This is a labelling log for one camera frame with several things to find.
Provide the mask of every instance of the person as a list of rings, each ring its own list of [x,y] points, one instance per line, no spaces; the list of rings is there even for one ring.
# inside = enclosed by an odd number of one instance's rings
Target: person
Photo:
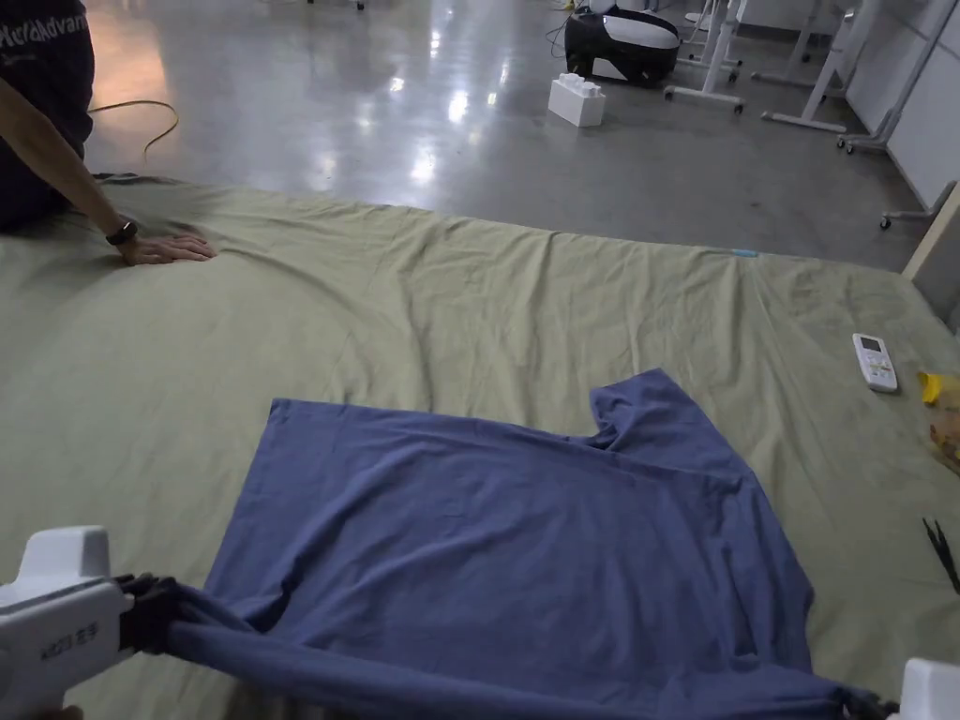
[[[81,0],[0,0],[0,230],[70,202],[129,265],[213,257],[199,237],[142,237],[84,167],[93,67]]]

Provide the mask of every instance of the black and white robot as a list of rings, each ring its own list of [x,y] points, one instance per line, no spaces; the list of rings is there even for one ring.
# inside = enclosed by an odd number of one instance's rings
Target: black and white robot
[[[650,12],[589,0],[567,20],[564,46],[568,72],[658,87],[677,64],[680,33]]]

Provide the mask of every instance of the hand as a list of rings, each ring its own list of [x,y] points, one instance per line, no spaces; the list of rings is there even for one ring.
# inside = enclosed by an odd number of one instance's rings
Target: hand
[[[117,250],[128,265],[165,265],[174,260],[209,260],[217,252],[205,240],[180,237],[134,237]]]

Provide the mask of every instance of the black scissors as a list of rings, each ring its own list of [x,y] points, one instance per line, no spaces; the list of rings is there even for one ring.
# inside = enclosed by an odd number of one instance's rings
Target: black scissors
[[[933,532],[933,528],[930,527],[930,523],[924,518],[924,527],[926,528],[926,536],[930,538],[930,542],[933,543],[933,549],[937,552],[937,557],[940,558],[941,564],[944,566],[944,569],[947,571],[947,577],[950,578],[950,582],[953,583],[953,591],[960,595],[960,577],[957,576],[957,566],[953,562],[953,553],[950,552],[949,543],[947,543],[947,538],[944,536],[943,528],[940,527],[940,523],[936,520],[933,521],[933,527],[937,529],[937,532]]]

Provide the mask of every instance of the mattress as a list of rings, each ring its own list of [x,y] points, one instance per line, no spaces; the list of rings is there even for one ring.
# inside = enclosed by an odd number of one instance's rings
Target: mattress
[[[34,531],[103,524],[113,567],[199,586],[275,397],[593,432],[588,390],[660,367],[756,473],[816,592],[815,670],[899,694],[960,662],[960,602],[924,532],[960,547],[960,479],[917,371],[954,338],[899,276],[150,178],[105,190],[207,263],[123,268],[66,214],[0,237],[0,573]],[[851,335],[902,392],[867,389]],[[89,717],[279,716],[279,699],[137,657],[68,698]]]

